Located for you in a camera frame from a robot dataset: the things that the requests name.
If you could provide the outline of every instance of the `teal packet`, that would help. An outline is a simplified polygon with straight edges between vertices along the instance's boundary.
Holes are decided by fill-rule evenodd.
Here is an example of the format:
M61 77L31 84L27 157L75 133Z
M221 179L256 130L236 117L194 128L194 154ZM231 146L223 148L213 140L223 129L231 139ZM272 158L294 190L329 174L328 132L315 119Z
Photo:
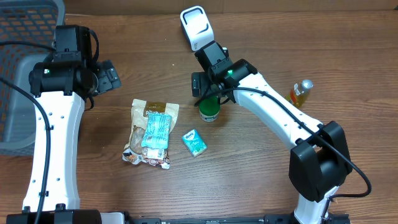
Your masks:
M149 113L148 125L142 138L142 147L167 149L172 117L167 114Z
M207 145L195 129L183 135L182 141L188 147L188 150L191 152L193 157L199 156L207 149Z

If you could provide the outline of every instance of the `wooden tabletop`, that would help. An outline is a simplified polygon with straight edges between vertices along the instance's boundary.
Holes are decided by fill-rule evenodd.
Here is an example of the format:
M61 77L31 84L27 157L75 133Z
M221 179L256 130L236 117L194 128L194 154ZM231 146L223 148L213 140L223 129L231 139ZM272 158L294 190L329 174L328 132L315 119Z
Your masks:
M210 14L215 39L233 61L245 58L281 95L305 78L314 89L302 111L344 128L352 161L373 184L370 196L338 199L330 210L353 223L398 218L398 11ZM289 152L248 110L222 106L213 123L199 118L191 73L201 67L179 15L67 16L93 29L100 60L111 59L120 89L95 98L78 144L81 208L127 210L134 217L250 217L290 213L298 193ZM178 103L170 135L170 170L122 161L133 99ZM193 158L181 137L197 129L208 150ZM0 156L0 222L19 213L32 158ZM350 174L341 193L365 191Z

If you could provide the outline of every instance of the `green can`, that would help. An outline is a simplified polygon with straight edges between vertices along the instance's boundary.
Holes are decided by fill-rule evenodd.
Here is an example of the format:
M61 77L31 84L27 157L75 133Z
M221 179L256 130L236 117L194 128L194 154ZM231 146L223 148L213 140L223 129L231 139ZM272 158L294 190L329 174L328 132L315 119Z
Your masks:
M220 108L217 96L205 99L199 104L200 118L206 122L213 122L218 118Z

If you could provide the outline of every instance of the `amber liquid bottle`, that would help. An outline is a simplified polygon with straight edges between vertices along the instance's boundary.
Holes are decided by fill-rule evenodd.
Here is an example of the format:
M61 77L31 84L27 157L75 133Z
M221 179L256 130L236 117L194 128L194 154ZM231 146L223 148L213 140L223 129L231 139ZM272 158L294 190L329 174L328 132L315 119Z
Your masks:
M293 89L285 96L289 103L293 104L296 108L300 108L310 95L310 90L313 87L311 80L303 80L294 84Z

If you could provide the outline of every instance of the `gray plastic basket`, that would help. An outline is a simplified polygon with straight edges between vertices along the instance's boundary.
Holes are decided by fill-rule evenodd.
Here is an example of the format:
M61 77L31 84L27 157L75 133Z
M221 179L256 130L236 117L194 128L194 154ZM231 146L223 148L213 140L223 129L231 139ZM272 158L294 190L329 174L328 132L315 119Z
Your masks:
M63 25L62 0L0 1L0 42L23 40L51 46L56 25ZM49 53L26 45L0 46L0 76L30 92L29 72ZM35 111L32 102L0 83L0 154L34 153Z

